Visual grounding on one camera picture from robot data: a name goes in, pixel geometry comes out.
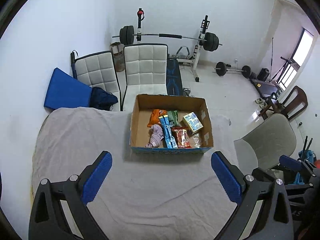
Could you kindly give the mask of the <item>small barbell on floor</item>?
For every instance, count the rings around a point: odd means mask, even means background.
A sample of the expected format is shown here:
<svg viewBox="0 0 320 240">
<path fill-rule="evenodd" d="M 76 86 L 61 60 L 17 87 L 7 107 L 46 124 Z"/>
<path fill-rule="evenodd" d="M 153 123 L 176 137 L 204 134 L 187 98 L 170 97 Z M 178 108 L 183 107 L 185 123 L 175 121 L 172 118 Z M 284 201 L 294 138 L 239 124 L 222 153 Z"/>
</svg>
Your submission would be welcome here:
<svg viewBox="0 0 320 240">
<path fill-rule="evenodd" d="M 241 69 L 234 69 L 230 64 L 225 64 L 224 62 L 218 62 L 215 66 L 215 71 L 218 76 L 224 76 L 228 71 L 241 72 L 243 77 L 247 79 L 252 74 L 251 68 L 249 66 L 243 66 Z"/>
</svg>

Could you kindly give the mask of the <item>blue foam cushion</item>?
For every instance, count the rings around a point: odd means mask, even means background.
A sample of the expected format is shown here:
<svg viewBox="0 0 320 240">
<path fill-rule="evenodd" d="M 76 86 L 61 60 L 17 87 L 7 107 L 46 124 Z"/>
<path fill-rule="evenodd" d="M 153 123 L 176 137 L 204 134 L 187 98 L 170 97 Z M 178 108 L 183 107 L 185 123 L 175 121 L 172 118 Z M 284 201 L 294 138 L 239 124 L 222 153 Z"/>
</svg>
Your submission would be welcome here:
<svg viewBox="0 0 320 240">
<path fill-rule="evenodd" d="M 88 107 L 92 88 L 55 68 L 48 85 L 44 107 L 59 108 Z"/>
</svg>

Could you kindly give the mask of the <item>green wipes packet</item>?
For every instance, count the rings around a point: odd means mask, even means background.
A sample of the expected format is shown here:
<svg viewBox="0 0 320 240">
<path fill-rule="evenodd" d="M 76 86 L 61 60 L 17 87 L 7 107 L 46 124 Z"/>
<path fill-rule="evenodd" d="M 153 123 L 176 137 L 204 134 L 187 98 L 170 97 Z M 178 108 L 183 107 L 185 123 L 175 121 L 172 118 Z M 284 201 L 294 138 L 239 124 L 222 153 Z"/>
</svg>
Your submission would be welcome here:
<svg viewBox="0 0 320 240">
<path fill-rule="evenodd" d="M 168 114 L 169 125 L 171 127 L 178 127 L 179 126 L 178 111 L 170 110 L 170 111 L 167 111 L 167 114 Z"/>
</svg>

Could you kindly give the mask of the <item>yellow-blue tissue pack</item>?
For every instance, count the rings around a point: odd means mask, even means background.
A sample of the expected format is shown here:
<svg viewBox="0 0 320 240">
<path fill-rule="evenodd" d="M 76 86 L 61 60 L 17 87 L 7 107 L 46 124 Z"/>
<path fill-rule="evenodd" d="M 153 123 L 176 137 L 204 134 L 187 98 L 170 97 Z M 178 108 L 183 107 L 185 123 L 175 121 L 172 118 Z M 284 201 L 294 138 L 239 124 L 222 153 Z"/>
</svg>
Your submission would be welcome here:
<svg viewBox="0 0 320 240">
<path fill-rule="evenodd" d="M 203 128 L 203 124 L 200 122 L 200 120 L 194 112 L 184 115 L 182 121 L 193 134 L 197 133 L 199 130 Z"/>
</svg>

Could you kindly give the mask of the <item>orange snack bag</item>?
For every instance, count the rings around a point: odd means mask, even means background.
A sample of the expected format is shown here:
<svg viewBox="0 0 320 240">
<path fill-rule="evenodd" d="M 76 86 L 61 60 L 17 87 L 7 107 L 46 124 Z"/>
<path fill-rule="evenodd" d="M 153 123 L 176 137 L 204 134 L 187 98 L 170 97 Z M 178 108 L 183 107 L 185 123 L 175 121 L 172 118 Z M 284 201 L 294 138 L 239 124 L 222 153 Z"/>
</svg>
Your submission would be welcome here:
<svg viewBox="0 0 320 240">
<path fill-rule="evenodd" d="M 151 127 L 152 125 L 160 125 L 161 122 L 159 120 L 160 116 L 167 115 L 166 110 L 162 109 L 154 109 L 150 115 L 149 123 L 147 124 L 147 127 Z"/>
</svg>

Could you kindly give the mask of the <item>red snack packet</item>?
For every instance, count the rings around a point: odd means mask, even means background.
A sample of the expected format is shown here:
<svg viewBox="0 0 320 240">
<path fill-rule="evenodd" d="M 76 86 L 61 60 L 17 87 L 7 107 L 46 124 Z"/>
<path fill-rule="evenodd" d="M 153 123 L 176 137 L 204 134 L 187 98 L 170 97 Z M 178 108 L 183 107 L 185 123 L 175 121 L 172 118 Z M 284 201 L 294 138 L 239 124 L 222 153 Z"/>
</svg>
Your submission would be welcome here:
<svg viewBox="0 0 320 240">
<path fill-rule="evenodd" d="M 176 140 L 178 148 L 191 148 L 186 127 L 172 127 L 171 132 Z"/>
</svg>

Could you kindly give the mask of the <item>black blue bench pad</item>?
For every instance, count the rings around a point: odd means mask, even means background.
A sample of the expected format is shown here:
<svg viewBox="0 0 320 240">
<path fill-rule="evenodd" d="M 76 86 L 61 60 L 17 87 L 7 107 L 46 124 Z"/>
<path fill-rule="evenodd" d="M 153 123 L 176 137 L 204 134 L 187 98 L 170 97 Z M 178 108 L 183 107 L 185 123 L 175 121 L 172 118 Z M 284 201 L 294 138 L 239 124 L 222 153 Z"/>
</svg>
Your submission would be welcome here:
<svg viewBox="0 0 320 240">
<path fill-rule="evenodd" d="M 181 72 L 176 59 L 167 59 L 166 87 L 168 95 L 183 95 Z"/>
</svg>

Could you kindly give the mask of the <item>grey plastic chair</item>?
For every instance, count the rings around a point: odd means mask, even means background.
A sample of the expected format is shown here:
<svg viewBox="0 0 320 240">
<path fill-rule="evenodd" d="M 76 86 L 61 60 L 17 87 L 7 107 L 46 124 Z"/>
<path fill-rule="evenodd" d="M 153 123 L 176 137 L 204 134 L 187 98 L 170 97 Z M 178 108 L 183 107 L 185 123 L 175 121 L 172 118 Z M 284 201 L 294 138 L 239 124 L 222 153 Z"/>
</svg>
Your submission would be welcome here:
<svg viewBox="0 0 320 240">
<path fill-rule="evenodd" d="M 273 114 L 234 141 L 239 169 L 243 174 L 250 174 L 258 167 L 267 171 L 279 163 L 280 156 L 291 156 L 296 144 L 296 135 L 287 118 Z"/>
</svg>

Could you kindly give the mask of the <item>white padded chair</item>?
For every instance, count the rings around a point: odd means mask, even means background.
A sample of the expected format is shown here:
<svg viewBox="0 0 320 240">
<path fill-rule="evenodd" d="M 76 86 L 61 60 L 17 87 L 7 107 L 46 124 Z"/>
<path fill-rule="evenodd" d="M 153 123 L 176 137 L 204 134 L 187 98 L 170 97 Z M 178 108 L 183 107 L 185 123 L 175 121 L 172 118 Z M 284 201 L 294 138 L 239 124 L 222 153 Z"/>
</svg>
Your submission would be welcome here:
<svg viewBox="0 0 320 240">
<path fill-rule="evenodd" d="M 72 52 L 71 56 L 73 77 L 92 88 L 100 87 L 116 96 L 118 102 L 112 111 L 121 111 L 121 91 L 112 52 L 101 51 L 77 59 L 74 58 L 75 52 Z"/>
<path fill-rule="evenodd" d="M 168 46 L 139 43 L 124 47 L 126 88 L 123 111 L 133 110 L 138 94 L 167 95 Z"/>
</svg>

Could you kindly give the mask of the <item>blue snack stick packet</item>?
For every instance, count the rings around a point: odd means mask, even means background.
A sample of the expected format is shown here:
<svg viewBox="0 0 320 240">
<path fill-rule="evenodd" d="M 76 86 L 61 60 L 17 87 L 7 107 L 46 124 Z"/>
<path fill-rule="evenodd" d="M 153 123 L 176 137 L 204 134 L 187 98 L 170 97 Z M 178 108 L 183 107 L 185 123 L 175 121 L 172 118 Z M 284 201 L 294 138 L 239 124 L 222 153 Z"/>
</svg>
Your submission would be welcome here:
<svg viewBox="0 0 320 240">
<path fill-rule="evenodd" d="M 159 117 L 159 120 L 160 120 L 161 126 L 163 128 L 164 138 L 165 138 L 167 148 L 177 149 L 178 146 L 177 146 L 177 143 L 176 143 L 174 136 L 171 133 L 171 127 L 170 127 L 168 115 L 167 114 L 161 115 Z"/>
</svg>

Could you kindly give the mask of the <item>open cardboard box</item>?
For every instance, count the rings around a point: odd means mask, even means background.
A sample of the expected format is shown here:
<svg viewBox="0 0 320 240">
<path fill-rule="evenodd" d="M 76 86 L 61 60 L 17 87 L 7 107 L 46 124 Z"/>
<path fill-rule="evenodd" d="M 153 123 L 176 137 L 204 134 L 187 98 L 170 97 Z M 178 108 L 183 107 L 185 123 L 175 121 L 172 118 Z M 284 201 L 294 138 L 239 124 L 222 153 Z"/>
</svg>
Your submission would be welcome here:
<svg viewBox="0 0 320 240">
<path fill-rule="evenodd" d="M 161 145 L 157 148 L 146 148 L 146 144 L 149 142 L 151 135 L 150 128 L 147 124 L 150 121 L 150 116 L 154 109 L 167 111 L 177 110 L 179 122 L 183 122 L 183 117 L 186 114 L 195 113 L 201 124 L 203 124 L 203 128 L 199 131 L 201 146 L 196 148 L 194 143 L 191 142 L 191 148 L 169 149 L 167 148 L 165 141 L 162 141 Z M 206 101 L 203 98 L 185 96 L 137 95 L 131 116 L 130 146 L 135 153 L 206 153 L 214 146 L 212 123 L 208 114 Z"/>
</svg>

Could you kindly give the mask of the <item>dark blue garment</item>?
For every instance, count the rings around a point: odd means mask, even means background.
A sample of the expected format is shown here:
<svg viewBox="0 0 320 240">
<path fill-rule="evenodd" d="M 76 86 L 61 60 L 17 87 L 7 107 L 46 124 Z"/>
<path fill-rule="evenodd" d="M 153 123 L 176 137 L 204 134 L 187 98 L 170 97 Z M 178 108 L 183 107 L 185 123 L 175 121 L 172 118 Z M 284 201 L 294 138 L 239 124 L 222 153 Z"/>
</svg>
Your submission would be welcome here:
<svg viewBox="0 0 320 240">
<path fill-rule="evenodd" d="M 118 103 L 118 98 L 100 87 L 93 87 L 89 106 L 99 110 L 110 111 Z"/>
</svg>

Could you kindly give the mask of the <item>grey wrinkled table cloth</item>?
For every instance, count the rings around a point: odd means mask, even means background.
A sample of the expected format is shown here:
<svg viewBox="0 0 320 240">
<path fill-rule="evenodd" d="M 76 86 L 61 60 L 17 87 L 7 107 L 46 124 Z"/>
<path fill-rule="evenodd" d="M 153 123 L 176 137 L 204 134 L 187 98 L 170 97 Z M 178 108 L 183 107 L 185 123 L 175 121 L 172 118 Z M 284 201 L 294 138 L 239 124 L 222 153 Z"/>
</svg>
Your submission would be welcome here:
<svg viewBox="0 0 320 240">
<path fill-rule="evenodd" d="M 80 174 L 103 151 L 113 164 L 88 208 L 109 239 L 213 239 L 236 205 L 204 154 L 134 153 L 131 114 L 62 108 L 44 121 L 32 186 Z"/>
</svg>

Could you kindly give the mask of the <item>white padded chair left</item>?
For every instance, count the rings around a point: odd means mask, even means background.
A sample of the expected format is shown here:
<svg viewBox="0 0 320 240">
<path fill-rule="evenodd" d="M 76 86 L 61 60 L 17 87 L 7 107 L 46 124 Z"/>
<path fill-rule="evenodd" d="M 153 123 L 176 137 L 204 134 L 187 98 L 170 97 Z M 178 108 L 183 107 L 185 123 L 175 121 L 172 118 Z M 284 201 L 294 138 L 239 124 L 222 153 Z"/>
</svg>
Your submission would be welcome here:
<svg viewBox="0 0 320 240">
<path fill-rule="evenodd" d="M 92 88 L 100 87 L 116 96 L 118 102 L 112 111 L 121 111 L 121 91 L 112 52 L 101 51 L 77 59 L 74 58 L 75 52 L 72 52 L 71 56 L 73 77 Z"/>
</svg>

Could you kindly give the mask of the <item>white padded chair right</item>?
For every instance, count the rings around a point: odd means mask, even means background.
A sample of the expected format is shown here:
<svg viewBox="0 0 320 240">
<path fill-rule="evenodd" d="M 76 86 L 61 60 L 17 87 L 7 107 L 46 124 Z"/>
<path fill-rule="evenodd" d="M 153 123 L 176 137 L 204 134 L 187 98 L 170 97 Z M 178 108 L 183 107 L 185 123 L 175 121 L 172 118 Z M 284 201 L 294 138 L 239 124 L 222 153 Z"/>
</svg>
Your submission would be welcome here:
<svg viewBox="0 0 320 240">
<path fill-rule="evenodd" d="M 124 47 L 126 88 L 123 111 L 133 110 L 138 94 L 167 95 L 168 46 L 139 43 Z"/>
</svg>

